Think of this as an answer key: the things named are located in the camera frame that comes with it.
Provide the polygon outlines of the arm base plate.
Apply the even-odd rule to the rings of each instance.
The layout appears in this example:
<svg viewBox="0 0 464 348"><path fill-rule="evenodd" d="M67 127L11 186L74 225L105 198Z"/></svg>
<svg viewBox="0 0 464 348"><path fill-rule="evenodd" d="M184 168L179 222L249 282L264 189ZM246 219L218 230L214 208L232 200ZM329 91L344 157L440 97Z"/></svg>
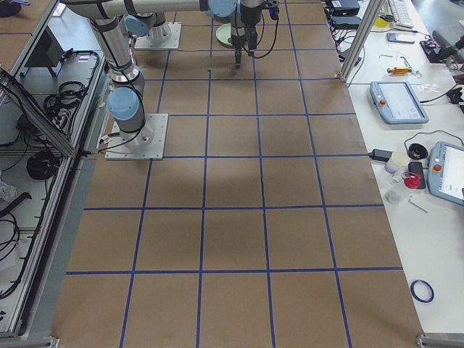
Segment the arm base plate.
<svg viewBox="0 0 464 348"><path fill-rule="evenodd" d="M144 128L132 141L134 135L122 132L111 137L109 150L105 152L106 160L161 160L165 149L168 114L145 114Z"/></svg>
<svg viewBox="0 0 464 348"><path fill-rule="evenodd" d="M180 44L181 28L180 22L165 22L154 26L146 36L136 39L135 50L177 50Z"/></svg>

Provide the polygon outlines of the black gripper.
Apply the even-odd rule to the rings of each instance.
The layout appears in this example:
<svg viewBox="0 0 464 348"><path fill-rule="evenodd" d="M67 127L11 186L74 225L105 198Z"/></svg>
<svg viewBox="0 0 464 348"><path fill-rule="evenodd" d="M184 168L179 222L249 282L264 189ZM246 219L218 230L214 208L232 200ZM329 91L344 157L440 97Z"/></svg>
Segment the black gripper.
<svg viewBox="0 0 464 348"><path fill-rule="evenodd" d="M270 18L275 21L273 43L262 57L269 55L277 39L279 24L278 1L237 1L231 18L231 43L234 47L235 68L241 67L241 53L245 51L249 57L255 57L254 51L260 43L256 26L262 18L262 12L268 10Z"/></svg>

